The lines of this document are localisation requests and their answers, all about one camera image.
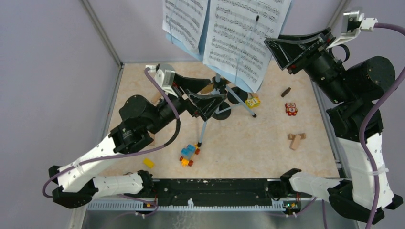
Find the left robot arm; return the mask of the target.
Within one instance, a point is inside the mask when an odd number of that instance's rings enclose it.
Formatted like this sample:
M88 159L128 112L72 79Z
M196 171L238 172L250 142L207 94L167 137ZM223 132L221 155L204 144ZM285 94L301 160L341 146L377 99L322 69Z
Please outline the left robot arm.
M163 93L157 105L142 95L129 97L119 110L121 123L93 149L66 166L49 168L49 182L57 187L50 198L65 208L79 208L94 199L139 194L148 197L154 190L151 173L145 170L129 175L101 176L100 173L121 159L152 152L152 135L175 122L171 144L181 127L180 114L208 120L226 99L225 94L200 94L210 81L175 75L169 84L172 94Z

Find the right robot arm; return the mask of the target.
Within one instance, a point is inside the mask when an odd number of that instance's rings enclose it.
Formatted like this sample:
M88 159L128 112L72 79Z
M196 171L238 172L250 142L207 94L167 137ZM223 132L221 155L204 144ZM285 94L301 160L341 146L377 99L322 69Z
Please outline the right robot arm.
M330 203L341 216L366 223L384 218L384 209L396 209L403 198L390 189L382 155L383 122L377 107L398 86L389 59L369 58L349 69L332 52L348 47L330 28L308 35L280 35L264 41L277 64L289 74L305 71L334 103L327 110L334 134L348 160L349 179L322 178L293 168L280 178L287 197L306 193Z

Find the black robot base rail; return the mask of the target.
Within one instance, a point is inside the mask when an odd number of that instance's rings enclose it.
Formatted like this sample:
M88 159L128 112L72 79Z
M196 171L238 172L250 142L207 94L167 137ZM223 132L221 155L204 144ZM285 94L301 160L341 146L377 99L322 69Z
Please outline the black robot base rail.
M250 207L270 206L276 200L298 197L287 190L279 179L155 179L153 187L125 197L150 199L159 207L186 206L189 200L197 207Z

